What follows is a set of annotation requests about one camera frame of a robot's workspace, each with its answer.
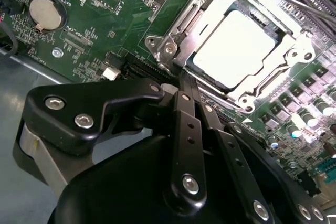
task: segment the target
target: motherboard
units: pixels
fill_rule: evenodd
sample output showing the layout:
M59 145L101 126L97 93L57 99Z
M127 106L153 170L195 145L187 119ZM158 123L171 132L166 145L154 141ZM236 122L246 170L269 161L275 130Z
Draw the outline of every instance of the motherboard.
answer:
M298 1L336 17L336 0ZM0 6L25 55L73 82L166 83L187 71L223 122L259 139L322 207L336 205L335 22L284 0Z

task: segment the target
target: green circuit board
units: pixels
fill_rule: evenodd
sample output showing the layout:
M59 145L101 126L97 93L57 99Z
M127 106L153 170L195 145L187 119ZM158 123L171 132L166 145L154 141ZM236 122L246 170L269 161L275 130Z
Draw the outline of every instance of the green circuit board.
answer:
M28 6L31 0L17 1ZM111 54L121 59L131 55L152 69L158 69L156 60L144 44L144 38L149 34L164 36L188 2L188 0L59 1L66 9L68 21L57 31L37 33L28 18L27 8L22 14L3 15L2 19L13 29L18 40L29 45L30 57L74 82L100 80L101 74L98 74L98 70ZM304 24L306 20L302 19L301 14L297 14L297 10L286 9L287 3L279 1L278 5L303 27L309 26ZM336 146L336 139L329 130L329 126L336 122L336 117L323 116L314 106L319 99L327 101L333 107L336 106L329 97L330 92L336 90L333 84L316 76L321 68L328 69L331 75L336 76L336 44L318 29L314 31L312 42L317 55L316 60L306 65L295 65L279 89L258 101L254 113L250 115L237 113L205 98L205 101L215 107L225 119L238 122L261 139L276 136L280 147L270 152L293 177L305 169L309 170L311 175L316 175L317 165L328 159L327 153L322 148L322 142L318 141L322 134L326 141ZM64 55L61 58L54 57L52 55L54 48L60 48ZM323 87L323 92L317 94L303 85L311 77ZM310 96L308 102L302 102L292 95L291 89L297 87ZM281 105L284 95L300 106L298 113L305 110L313 113L319 120L319 126L316 129L304 127L303 137L293 139L287 131L291 118L287 118L278 120L278 127L269 131L261 118L267 113L274 114L272 109L276 105ZM281 107L284 112L293 115L289 109L282 105ZM290 167L292 161L296 162L295 168Z
M164 35L188 0L59 1L67 10L68 22L58 31L37 33L27 10L4 20L20 41L31 45L29 56L74 82L89 82L99 80L96 72L109 53L124 57L130 52L156 66L143 38ZM63 50L62 58L52 56L55 47Z

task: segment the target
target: silver rivet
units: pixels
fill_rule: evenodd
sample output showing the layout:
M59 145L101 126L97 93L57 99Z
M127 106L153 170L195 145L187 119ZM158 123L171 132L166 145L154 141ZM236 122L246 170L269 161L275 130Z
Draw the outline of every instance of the silver rivet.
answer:
M206 109L208 112L212 112L212 111L213 111L213 109L212 109L209 105L206 105L206 106L205 106L205 109Z
M155 47L156 46L156 42L155 42L155 40L154 39L149 39L148 40L148 45L150 46L150 47Z
M253 208L254 211L257 213L257 215L264 221L267 221L269 219L269 214L267 209L257 200L253 202Z
M46 106L51 110L61 110L64 108L65 103L62 99L57 97L50 97L45 102Z
M311 210L313 210L313 214L320 220L324 220L324 216L321 214L321 212L316 207L311 207Z
M233 128L235 129L236 132L242 133L241 128L239 128L237 125L234 125Z
M62 49L58 47L54 47L51 53L52 53L52 56L54 56L55 58L62 58L64 55L64 52L62 51Z
M159 92L159 88L157 86L151 85L151 89L155 92Z
M195 195L199 192L199 185L192 176L184 176L182 180L183 187L188 193Z
M303 205L298 205L298 208L299 208L300 213L301 213L307 220L311 220L310 213L308 212L308 210L307 210Z
M183 97L184 100L190 101L190 98L187 95L183 94L182 97Z
M78 127L83 129L89 129L93 127L94 121L93 118L86 114L80 114L76 116L75 123Z

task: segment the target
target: metal frame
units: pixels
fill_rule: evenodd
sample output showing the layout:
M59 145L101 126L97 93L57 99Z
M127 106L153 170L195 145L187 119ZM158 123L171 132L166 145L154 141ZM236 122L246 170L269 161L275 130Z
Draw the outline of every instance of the metal frame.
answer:
M164 37L148 35L145 44L154 55L159 67L175 75L186 67L187 60L201 50L213 32L225 20L227 12L236 0L191 0ZM220 90L199 73L188 70L193 76L219 97L226 97L244 113L255 111L254 102L264 89L277 86L281 75L298 62L309 63L316 57L307 33L272 0L248 0L284 33L282 41L263 59L263 67L249 74L234 90Z

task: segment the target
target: black bracket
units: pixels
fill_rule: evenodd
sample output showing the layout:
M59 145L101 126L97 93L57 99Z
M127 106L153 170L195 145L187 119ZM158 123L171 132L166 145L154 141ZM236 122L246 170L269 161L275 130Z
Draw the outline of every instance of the black bracket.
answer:
M102 164L90 162L93 147L100 141L135 133L144 127L153 129L153 136L143 143ZM214 109L201 102L196 80L186 74L180 77L180 89L171 93L165 93L149 79L35 88L27 96L20 131L16 147L29 156L26 163L30 165L33 158L38 169L35 166L29 170L20 161L21 167L39 179L43 175L51 187L58 188L62 207L56 209L55 215L60 219L61 216L67 219L68 204L73 200L78 204L76 209L84 215L90 215L87 211L91 209L99 212L100 207L107 205L113 206L111 209L117 207L113 200L103 200L102 206L96 200L97 207L88 208L83 203L82 190L90 190L90 200L96 195L97 199L105 199L107 191L121 201L126 194L148 202L149 206L160 205L163 200L164 209L168 206L173 210L172 219L178 215L221 220L217 213L225 213L229 208L235 211L229 223L278 223L279 220L328 223L322 209L251 135L234 123L223 127ZM155 165L146 163L147 157ZM128 169L138 173L138 181L146 188L143 194L141 188L130 189L129 182L126 185L119 182L124 176L132 179ZM160 175L164 182L157 183L158 169L159 174L166 174ZM213 182L216 174L225 181ZM112 184L120 189L111 188ZM207 188L207 184L220 186L218 195L214 194L217 188ZM230 199L230 206L226 205L227 201L220 200L219 204L216 200L225 197ZM157 223L157 216L145 214ZM170 218L171 211L165 216Z
M93 149L110 123L106 121L109 115L140 102L157 103L163 97L164 91L150 79L38 87L27 96L23 119L33 134L63 152L82 155ZM60 99L49 100L55 109L46 105L52 98ZM89 116L82 120L92 121L93 125L89 128L76 125L75 118L79 115Z

